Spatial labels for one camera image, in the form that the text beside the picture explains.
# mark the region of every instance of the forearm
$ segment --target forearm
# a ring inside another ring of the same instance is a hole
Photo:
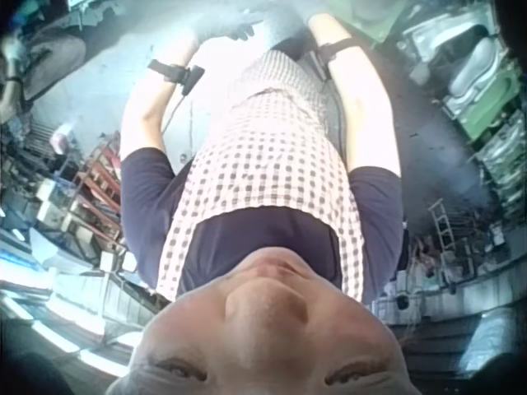
[[[351,37],[329,14],[313,16],[309,27],[319,46]],[[364,51],[344,49],[329,63],[347,122],[347,169],[375,166],[401,174],[388,93]]]
[[[156,58],[164,64],[187,67],[198,47],[192,35],[185,35]],[[141,148],[165,150],[161,124],[175,88],[175,84],[152,70],[146,70],[144,78],[136,83],[124,110],[121,160]]]
[[[20,77],[16,61],[7,63],[7,78]],[[0,124],[16,115],[16,107],[21,101],[22,85],[18,81],[8,81],[0,99]]]

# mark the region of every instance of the dark blue t-shirt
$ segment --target dark blue t-shirt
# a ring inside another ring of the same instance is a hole
[[[174,174],[166,154],[134,152],[122,164],[122,210],[127,246],[141,278],[156,288],[159,262],[192,163]],[[364,237],[363,303],[379,296],[392,277],[403,243],[402,184],[388,170],[364,167],[349,175]],[[215,216],[196,227],[182,272],[180,293],[227,274],[263,247],[298,253],[340,289],[338,238],[325,223],[286,207],[259,207]]]

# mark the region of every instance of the checkered apron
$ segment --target checkered apron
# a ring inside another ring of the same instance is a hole
[[[325,105],[310,78],[286,55],[271,51],[232,85],[218,113],[225,116],[213,118],[189,171],[156,290],[175,300],[199,223],[250,207],[289,207],[335,231],[343,292],[360,301],[357,205],[344,163],[325,137]]]

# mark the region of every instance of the eye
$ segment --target eye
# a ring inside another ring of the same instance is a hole
[[[205,372],[194,368],[192,365],[189,365],[187,362],[178,358],[158,361],[153,365],[182,379],[197,379],[198,381],[207,380],[207,374]]]
[[[346,365],[336,372],[330,374],[325,379],[326,385],[345,384],[350,381],[357,381],[370,374],[379,373],[384,370],[383,364],[376,361],[355,362]]]

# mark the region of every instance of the fluorescent light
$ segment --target fluorescent light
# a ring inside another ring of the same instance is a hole
[[[142,340],[142,332],[129,332],[115,339],[116,342],[124,346],[135,348]]]
[[[22,306],[20,306],[13,299],[6,297],[2,299],[2,302],[10,309],[18,318],[21,319],[34,319]]]
[[[73,321],[76,325],[88,332],[100,336],[105,334],[106,322],[97,315],[90,314],[56,297],[46,302],[46,307],[67,321]]]
[[[24,237],[24,235],[22,233],[20,233],[20,231],[18,229],[13,229],[12,230],[12,233],[16,236],[17,239],[19,239],[20,241],[26,241],[26,238]]]
[[[79,347],[77,344],[74,344],[60,336],[58,333],[52,331],[41,322],[34,323],[33,330],[40,334],[48,342],[53,343],[55,346],[60,348],[62,351],[67,352],[68,354],[70,352],[77,352],[81,350],[81,347]]]
[[[128,374],[128,366],[107,360],[106,358],[103,358],[102,356],[94,354],[88,350],[81,351],[79,358],[85,364],[93,366],[94,368],[106,372],[107,374],[111,374],[115,377],[123,377]]]

